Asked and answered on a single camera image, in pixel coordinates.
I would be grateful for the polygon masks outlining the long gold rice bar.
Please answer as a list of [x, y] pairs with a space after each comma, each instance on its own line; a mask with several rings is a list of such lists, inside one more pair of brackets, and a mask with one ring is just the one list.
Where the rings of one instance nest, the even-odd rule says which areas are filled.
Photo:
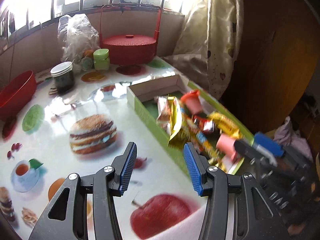
[[189, 141], [189, 132], [183, 116], [184, 110], [175, 96], [168, 96], [168, 105], [170, 108], [170, 137], [168, 146], [182, 149], [185, 143]]

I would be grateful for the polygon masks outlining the green lidded small jar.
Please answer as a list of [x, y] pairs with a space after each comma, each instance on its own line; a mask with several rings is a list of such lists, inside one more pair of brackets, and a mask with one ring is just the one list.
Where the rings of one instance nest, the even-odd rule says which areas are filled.
[[93, 63], [95, 70], [108, 70], [110, 67], [109, 50], [97, 49], [93, 53]]

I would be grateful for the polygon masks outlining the pink white snack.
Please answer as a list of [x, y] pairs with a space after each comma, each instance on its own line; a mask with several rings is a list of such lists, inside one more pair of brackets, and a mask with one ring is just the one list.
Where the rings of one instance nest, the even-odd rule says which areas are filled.
[[155, 97], [157, 102], [158, 116], [156, 119], [157, 124], [163, 128], [167, 134], [171, 133], [170, 115], [171, 108], [169, 106], [167, 97], [157, 96]]

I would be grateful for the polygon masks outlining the green white cardboard box tray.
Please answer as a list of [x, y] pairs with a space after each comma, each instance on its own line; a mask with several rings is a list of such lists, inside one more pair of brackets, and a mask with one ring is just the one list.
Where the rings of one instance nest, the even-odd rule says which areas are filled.
[[[197, 128], [193, 122], [193, 115], [184, 103], [181, 102], [181, 97], [192, 90], [198, 89], [200, 91], [199, 100], [203, 108], [203, 112], [196, 114], [200, 117], [208, 118], [208, 115], [213, 111], [219, 112], [227, 118], [231, 119], [238, 127], [240, 132], [243, 134], [243, 139], [249, 144], [253, 145], [254, 137], [253, 134], [235, 117], [233, 116], [223, 105], [221, 105], [215, 98], [211, 97], [208, 93], [202, 90], [195, 83], [191, 82], [183, 75], [174, 75], [168, 77], [160, 77], [157, 79], [145, 81], [142, 83], [135, 83], [127, 88], [127, 100], [135, 109], [142, 122], [147, 126], [153, 136], [157, 139], [160, 145], [164, 148], [165, 152], [172, 158], [174, 163], [185, 173], [188, 174], [186, 167], [183, 149], [178, 149], [168, 146], [170, 134], [161, 128], [157, 122], [158, 109], [155, 97], [157, 96], [175, 96], [178, 98], [180, 106], [184, 110], [184, 118], [186, 127]], [[204, 134], [207, 140], [211, 143], [213, 148], [216, 149], [216, 143], [220, 136], [220, 130], [215, 126], [215, 131], [212, 134]], [[238, 157], [236, 161], [231, 161], [227, 155], [217, 150], [220, 157], [222, 158], [223, 164], [226, 166], [227, 174], [236, 174], [239, 167], [242, 165], [244, 158]]]

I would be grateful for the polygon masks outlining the gold blue label snack bar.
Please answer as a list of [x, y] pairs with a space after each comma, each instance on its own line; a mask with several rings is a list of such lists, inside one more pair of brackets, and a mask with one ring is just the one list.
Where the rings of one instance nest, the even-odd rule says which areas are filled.
[[223, 164], [222, 158], [203, 133], [197, 128], [189, 128], [189, 133], [190, 140], [196, 151], [207, 158], [209, 165], [216, 166], [226, 172], [227, 168]]

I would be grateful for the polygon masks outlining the red lid pink jelly cup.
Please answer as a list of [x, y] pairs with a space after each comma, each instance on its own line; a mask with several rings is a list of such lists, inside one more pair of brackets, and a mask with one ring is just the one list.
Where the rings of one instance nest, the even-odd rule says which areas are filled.
[[181, 102], [186, 105], [192, 115], [203, 112], [202, 105], [199, 100], [200, 91], [198, 89], [189, 91], [181, 97]]

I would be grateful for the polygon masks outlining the patterned beige curtain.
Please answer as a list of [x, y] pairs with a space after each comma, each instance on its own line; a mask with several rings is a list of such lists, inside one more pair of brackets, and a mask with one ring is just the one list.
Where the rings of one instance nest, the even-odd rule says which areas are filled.
[[164, 60], [219, 99], [238, 57], [244, 0], [186, 0], [183, 5], [182, 30]]

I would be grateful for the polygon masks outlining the red oval bowl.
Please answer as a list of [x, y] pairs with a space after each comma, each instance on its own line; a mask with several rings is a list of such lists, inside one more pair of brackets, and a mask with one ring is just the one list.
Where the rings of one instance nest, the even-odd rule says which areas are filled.
[[1, 120], [5, 121], [11, 116], [16, 116], [31, 100], [36, 88], [37, 83], [32, 70], [15, 77], [1, 91]]

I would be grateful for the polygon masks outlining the dark jar white lid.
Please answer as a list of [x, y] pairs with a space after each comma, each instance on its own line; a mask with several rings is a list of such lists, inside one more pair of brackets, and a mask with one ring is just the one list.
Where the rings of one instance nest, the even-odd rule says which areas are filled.
[[54, 79], [54, 85], [59, 94], [64, 94], [75, 85], [73, 63], [70, 61], [56, 65], [50, 70], [50, 74]]

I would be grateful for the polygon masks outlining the gold peanut crisp snack bar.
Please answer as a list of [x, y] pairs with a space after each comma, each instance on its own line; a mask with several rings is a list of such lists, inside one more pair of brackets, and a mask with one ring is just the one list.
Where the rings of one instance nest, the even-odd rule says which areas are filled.
[[233, 139], [242, 139], [244, 136], [240, 132], [240, 128], [227, 116], [213, 111], [208, 115], [209, 120], [212, 120], [215, 126], [220, 130], [220, 133], [225, 133]]

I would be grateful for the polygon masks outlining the red black packet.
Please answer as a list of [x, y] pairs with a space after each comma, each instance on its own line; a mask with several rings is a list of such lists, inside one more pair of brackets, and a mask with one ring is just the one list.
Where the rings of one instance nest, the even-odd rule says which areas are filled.
[[193, 122], [204, 134], [212, 134], [215, 131], [215, 124], [213, 120], [193, 115]]

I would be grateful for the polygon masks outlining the clear plastic bag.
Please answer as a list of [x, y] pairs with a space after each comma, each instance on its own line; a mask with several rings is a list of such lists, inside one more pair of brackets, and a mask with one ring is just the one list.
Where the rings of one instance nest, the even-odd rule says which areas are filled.
[[99, 48], [99, 33], [86, 14], [64, 15], [59, 18], [57, 40], [61, 46], [61, 61], [79, 63], [87, 50]]

